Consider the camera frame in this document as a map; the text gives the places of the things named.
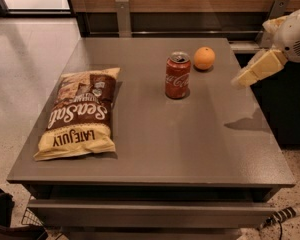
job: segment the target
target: red can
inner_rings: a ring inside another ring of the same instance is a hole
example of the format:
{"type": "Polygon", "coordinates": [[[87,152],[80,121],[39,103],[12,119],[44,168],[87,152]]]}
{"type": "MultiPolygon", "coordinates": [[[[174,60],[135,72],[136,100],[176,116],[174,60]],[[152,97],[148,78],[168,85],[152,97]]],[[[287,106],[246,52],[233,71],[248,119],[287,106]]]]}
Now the red can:
{"type": "Polygon", "coordinates": [[[171,99],[183,98],[189,85],[189,55],[185,52],[173,52],[167,60],[166,67],[166,95],[171,99]]]}

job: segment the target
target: brown snack bag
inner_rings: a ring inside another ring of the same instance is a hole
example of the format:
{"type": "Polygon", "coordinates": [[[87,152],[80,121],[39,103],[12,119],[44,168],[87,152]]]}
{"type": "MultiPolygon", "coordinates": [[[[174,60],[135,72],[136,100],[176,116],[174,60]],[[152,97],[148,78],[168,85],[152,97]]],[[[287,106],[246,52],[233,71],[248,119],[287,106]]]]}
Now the brown snack bag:
{"type": "Polygon", "coordinates": [[[112,102],[120,68],[64,74],[36,161],[114,152],[112,102]]]}

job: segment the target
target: orange fruit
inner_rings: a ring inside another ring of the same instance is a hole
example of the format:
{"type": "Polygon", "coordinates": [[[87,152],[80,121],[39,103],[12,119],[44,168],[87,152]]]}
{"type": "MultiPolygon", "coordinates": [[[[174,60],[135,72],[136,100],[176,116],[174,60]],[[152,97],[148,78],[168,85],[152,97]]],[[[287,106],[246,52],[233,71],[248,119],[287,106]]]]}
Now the orange fruit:
{"type": "Polygon", "coordinates": [[[210,47],[204,46],[194,54],[194,65],[197,69],[208,70],[213,65],[215,58],[214,51],[210,47]]]}

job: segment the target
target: gray tabletop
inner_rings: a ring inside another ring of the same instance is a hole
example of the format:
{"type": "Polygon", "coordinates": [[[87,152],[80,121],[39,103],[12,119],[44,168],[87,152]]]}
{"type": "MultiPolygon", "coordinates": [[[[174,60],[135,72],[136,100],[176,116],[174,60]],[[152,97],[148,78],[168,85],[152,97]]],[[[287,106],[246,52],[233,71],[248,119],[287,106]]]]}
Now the gray tabletop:
{"type": "Polygon", "coordinates": [[[113,111],[117,152],[35,162],[53,96],[8,181],[58,184],[292,186],[294,178],[250,89],[230,80],[240,69],[226,39],[90,38],[80,40],[66,72],[119,66],[113,111]],[[164,93],[165,64],[175,50],[191,58],[216,53],[208,72],[190,73],[190,94],[164,93]]]}

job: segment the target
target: speckled floor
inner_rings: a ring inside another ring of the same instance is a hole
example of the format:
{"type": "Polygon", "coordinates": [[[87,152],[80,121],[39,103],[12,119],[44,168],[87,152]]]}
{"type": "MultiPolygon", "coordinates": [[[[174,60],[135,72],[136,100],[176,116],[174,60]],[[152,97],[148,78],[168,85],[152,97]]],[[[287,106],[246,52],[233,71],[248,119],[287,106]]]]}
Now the speckled floor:
{"type": "MultiPolygon", "coordinates": [[[[79,38],[75,19],[0,18],[0,188],[14,197],[12,226],[21,224],[29,193],[8,184],[7,175],[79,38]]],[[[283,152],[297,185],[270,200],[278,210],[300,203],[300,150],[283,152]]],[[[300,217],[282,228],[283,240],[300,240],[300,217]]],[[[242,229],[239,239],[279,236],[276,225],[261,231],[242,229]]],[[[57,237],[58,232],[50,232],[49,239],[57,237]]]]}

